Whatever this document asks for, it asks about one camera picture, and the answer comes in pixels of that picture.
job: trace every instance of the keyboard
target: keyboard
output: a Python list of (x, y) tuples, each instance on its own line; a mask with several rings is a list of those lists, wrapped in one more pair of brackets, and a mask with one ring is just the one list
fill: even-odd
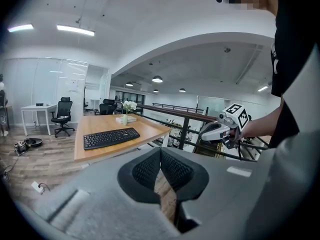
[(84, 150), (104, 148), (139, 138), (134, 128), (109, 130), (83, 136)]

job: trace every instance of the black round object on floor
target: black round object on floor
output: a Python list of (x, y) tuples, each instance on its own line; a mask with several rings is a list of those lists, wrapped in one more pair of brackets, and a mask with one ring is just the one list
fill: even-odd
[(42, 145), (41, 138), (27, 138), (25, 144), (30, 148), (36, 148)]

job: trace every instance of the power strip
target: power strip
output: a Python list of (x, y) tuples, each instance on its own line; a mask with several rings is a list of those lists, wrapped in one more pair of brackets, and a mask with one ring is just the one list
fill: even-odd
[(38, 187), (38, 183), (36, 181), (34, 181), (31, 186), (39, 193), (39, 194), (42, 194), (44, 192), (44, 188), (41, 186), (41, 187)]

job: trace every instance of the wooden floor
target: wooden floor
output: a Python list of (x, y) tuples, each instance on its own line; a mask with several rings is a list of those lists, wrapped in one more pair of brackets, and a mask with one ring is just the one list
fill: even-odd
[[(51, 128), (51, 134), (54, 132), (54, 128), (57, 126)], [(0, 137), (2, 160), (7, 166), (16, 162), (7, 183), (13, 199), (21, 201), (32, 209), (37, 199), (50, 195), (48, 191), (43, 195), (37, 193), (31, 187), (34, 181), (45, 183), (50, 189), (54, 189), (83, 169), (79, 163), (74, 162), (76, 132), (72, 130), (68, 132), (70, 137), (61, 132), (59, 137), (55, 138), (54, 135), (48, 135), (46, 126), (28, 128), (28, 137), (42, 139), (43, 145), (30, 149), (19, 157), (14, 151), (14, 144), (26, 138), (24, 129), (12, 127), (7, 137)], [(161, 196), (162, 212), (172, 222), (176, 208), (176, 194), (161, 171), (157, 176), (154, 191)]]

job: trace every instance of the black t-shirt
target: black t-shirt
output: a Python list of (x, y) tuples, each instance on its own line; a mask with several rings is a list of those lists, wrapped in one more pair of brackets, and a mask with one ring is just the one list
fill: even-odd
[[(316, 14), (312, 15), (316, 11), (314, 4), (313, 0), (278, 0), (276, 32), (271, 47), (271, 93), (275, 96), (281, 97), (290, 87), (318, 39)], [(285, 138), (298, 132), (297, 123), (284, 103), (270, 141), (270, 148), (275, 148)]]

